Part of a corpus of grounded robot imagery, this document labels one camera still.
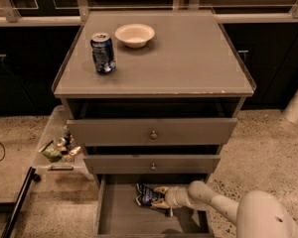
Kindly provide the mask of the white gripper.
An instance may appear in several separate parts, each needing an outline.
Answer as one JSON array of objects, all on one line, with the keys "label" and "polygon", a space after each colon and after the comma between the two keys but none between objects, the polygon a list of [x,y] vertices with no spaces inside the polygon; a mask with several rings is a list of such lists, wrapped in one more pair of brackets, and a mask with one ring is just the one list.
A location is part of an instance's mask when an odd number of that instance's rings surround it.
[{"label": "white gripper", "polygon": [[158,199],[152,202],[153,208],[166,209],[167,204],[172,208],[189,207],[193,204],[190,201],[188,190],[182,186],[158,186],[154,188],[154,192],[165,194],[164,199]]}]

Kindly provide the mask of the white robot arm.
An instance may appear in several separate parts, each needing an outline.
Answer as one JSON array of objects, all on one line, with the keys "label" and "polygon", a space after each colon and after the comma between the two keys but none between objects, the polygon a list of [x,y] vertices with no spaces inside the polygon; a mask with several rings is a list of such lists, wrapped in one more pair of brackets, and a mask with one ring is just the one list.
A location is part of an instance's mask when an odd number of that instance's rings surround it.
[{"label": "white robot arm", "polygon": [[240,201],[212,190],[201,180],[184,186],[158,186],[153,189],[162,198],[152,206],[161,209],[208,205],[236,227],[236,238],[298,238],[298,224],[282,203],[272,194],[253,190]]}]

